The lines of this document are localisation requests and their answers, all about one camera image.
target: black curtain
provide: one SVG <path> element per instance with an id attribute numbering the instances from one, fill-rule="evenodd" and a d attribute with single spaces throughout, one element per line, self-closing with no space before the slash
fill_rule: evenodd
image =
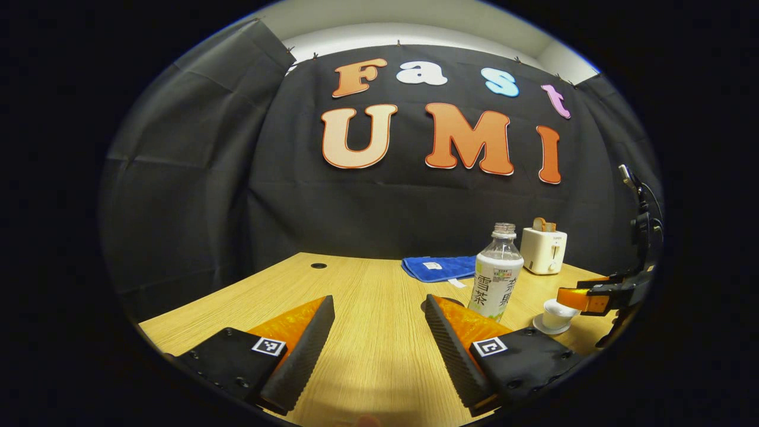
<path id="1" fill-rule="evenodd" d="M 606 143 L 609 160 L 615 164 L 625 163 L 632 167 L 635 174 L 653 190 L 664 211 L 659 161 L 653 151 L 652 141 L 638 116 L 630 108 L 630 104 L 602 74 L 583 81 L 577 88 Z M 666 141 L 659 141 L 659 144 L 666 144 Z M 655 207 L 651 210 L 654 216 L 660 216 Z"/>
<path id="2" fill-rule="evenodd" d="M 113 283 L 136 321 L 254 272 L 250 159 L 293 61 L 247 17 L 171 64 L 124 120 L 107 155 L 99 228 Z"/>

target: white cup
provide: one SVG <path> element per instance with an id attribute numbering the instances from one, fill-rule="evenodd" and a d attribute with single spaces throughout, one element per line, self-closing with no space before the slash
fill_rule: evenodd
<path id="1" fill-rule="evenodd" d="M 559 304 L 556 298 L 549 299 L 543 303 L 543 326 L 548 329 L 561 329 L 565 327 L 572 318 L 580 314 L 580 310 Z"/>

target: paper label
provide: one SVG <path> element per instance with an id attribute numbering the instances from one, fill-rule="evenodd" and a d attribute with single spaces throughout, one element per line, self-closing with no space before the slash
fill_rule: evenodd
<path id="1" fill-rule="evenodd" d="M 457 288 L 465 288 L 465 287 L 467 287 L 463 283 L 459 282 L 458 279 L 448 279 L 448 282 L 451 283 L 453 286 L 456 286 Z"/>
<path id="2" fill-rule="evenodd" d="M 490 263 L 477 259 L 468 308 L 487 318 L 500 321 L 524 261 L 493 261 L 495 262 Z"/>

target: white tag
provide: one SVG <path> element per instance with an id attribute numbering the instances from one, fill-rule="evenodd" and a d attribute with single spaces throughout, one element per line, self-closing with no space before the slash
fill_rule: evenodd
<path id="1" fill-rule="evenodd" d="M 509 348 L 498 337 L 488 338 L 487 340 L 474 341 L 474 348 L 480 356 L 490 356 L 491 354 L 501 353 Z"/>
<path id="2" fill-rule="evenodd" d="M 457 288 L 465 288 L 467 287 L 463 283 L 459 282 L 458 279 L 448 279 L 449 283 L 451 283 L 453 286 L 456 286 Z"/>

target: ceiling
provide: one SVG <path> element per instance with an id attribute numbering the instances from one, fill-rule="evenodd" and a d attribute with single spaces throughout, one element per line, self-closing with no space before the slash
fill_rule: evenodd
<path id="1" fill-rule="evenodd" d="M 343 25 L 398 22 L 469 33 L 533 58 L 553 41 L 520 18 L 477 0 L 283 0 L 254 16 L 280 40 Z"/>

